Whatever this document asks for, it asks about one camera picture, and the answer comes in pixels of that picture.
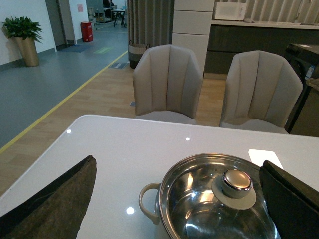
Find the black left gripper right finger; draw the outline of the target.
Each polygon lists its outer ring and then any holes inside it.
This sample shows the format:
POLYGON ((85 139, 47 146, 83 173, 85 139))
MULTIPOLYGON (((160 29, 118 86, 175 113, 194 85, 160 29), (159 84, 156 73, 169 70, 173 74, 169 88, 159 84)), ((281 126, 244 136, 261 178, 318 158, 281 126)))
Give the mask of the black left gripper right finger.
POLYGON ((259 172, 268 214, 283 239, 319 237, 319 192, 266 160, 259 172))

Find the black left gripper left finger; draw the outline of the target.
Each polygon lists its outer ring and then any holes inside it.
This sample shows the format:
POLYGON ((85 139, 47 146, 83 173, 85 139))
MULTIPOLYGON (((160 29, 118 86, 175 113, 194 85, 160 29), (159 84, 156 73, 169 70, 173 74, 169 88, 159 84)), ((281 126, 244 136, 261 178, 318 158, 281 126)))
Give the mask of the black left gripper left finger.
POLYGON ((89 155, 0 218, 2 239, 75 239, 97 174, 89 155))

